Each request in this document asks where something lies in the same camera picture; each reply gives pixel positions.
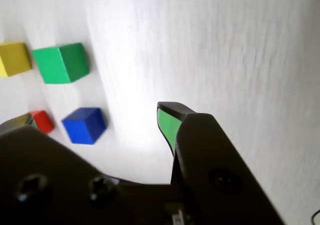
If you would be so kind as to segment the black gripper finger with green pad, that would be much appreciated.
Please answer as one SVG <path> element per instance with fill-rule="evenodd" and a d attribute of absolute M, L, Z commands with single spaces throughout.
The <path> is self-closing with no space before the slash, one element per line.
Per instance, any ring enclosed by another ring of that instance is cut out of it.
<path fill-rule="evenodd" d="M 283 220 L 213 115 L 157 103 L 157 125 L 197 220 L 208 225 L 281 225 Z"/>
<path fill-rule="evenodd" d="M 101 223 L 113 187 L 123 183 L 41 132 L 30 113 L 0 126 L 3 225 Z"/>

